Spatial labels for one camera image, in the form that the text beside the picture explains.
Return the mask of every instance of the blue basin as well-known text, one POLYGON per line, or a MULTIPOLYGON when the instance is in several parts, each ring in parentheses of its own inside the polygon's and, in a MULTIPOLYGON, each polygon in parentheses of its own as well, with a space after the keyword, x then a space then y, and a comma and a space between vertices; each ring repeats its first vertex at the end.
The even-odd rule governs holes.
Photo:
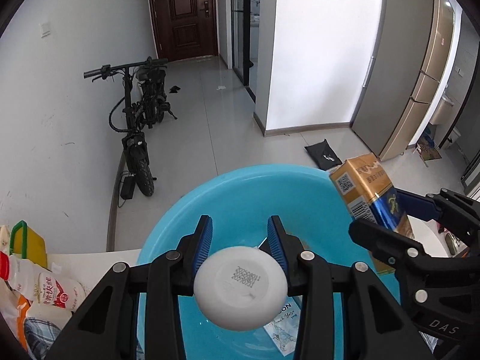
MULTIPOLYGON (((348 235, 351 222, 328 173, 305 166, 272 164, 235 170, 197 187, 168 210, 145 242, 139 264, 176 248, 180 238, 195 231, 200 215, 213 219, 210 254, 229 246, 258 246, 266 237, 267 219, 279 215, 287 232, 299 237, 330 263, 351 266, 365 261, 368 252, 348 235)), ((398 299, 392 274, 381 277, 398 299)), ((213 325, 202 315, 195 299, 180 297, 181 324, 188 360, 287 359, 263 328, 231 332, 213 325)), ((334 296, 335 358, 343 358, 341 302, 334 296)), ((139 307, 138 339, 143 346, 145 297, 139 307)))

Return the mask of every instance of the handlebar grip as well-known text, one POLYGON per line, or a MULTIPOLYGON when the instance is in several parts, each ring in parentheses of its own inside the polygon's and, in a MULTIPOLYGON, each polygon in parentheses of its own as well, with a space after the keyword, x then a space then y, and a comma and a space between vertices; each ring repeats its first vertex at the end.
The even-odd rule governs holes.
POLYGON ((165 65, 169 62, 168 58, 159 58, 159 59, 152 59, 151 63, 153 65, 165 65))
POLYGON ((93 77, 93 76, 98 76, 99 74, 102 74, 102 71, 100 69, 95 69, 95 70, 91 70, 91 71, 86 71, 84 74, 83 74, 83 78, 84 79, 87 79, 89 77, 93 77))

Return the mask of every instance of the wooden door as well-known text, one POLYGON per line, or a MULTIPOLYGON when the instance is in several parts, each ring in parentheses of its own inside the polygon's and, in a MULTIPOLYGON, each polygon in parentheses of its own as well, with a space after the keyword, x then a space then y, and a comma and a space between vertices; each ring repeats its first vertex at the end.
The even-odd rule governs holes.
POLYGON ((169 61, 217 55, 215 0, 150 0, 158 55, 169 61))

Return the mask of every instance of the handlebar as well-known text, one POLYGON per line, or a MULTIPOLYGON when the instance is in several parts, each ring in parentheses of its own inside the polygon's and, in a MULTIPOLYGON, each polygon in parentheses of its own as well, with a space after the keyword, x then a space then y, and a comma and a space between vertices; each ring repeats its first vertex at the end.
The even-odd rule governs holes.
POLYGON ((152 57, 148 57, 146 61, 135 62, 132 64, 121 64, 114 67, 111 67, 109 64, 105 64, 104 66, 102 66, 101 69, 86 71, 83 74, 83 78, 87 79, 89 77, 100 76, 100 75, 105 75, 106 76, 105 78, 107 78, 107 76, 110 75, 109 73, 112 71, 120 71, 123 69, 134 68, 136 66, 143 66, 143 65, 161 66, 161 65, 165 65, 168 61, 169 60, 167 58, 152 59, 152 57))

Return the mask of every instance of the qr code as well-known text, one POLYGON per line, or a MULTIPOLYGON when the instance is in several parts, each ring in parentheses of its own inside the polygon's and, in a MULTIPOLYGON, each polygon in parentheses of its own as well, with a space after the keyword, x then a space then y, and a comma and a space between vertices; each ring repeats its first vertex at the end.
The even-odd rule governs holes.
POLYGON ((363 196, 356 198, 348 205, 352 216, 355 219, 366 219, 367 221, 377 223, 374 213, 371 211, 370 206, 367 204, 363 196))
POLYGON ((355 188, 355 184, 353 183, 352 179, 350 178, 349 174, 345 172, 337 179, 337 185, 342 192, 342 195, 347 194, 352 189, 355 188))
POLYGON ((232 279, 252 288, 254 284, 260 280, 260 276, 253 274, 252 272, 247 271, 240 266, 237 266, 237 269, 233 273, 232 279))

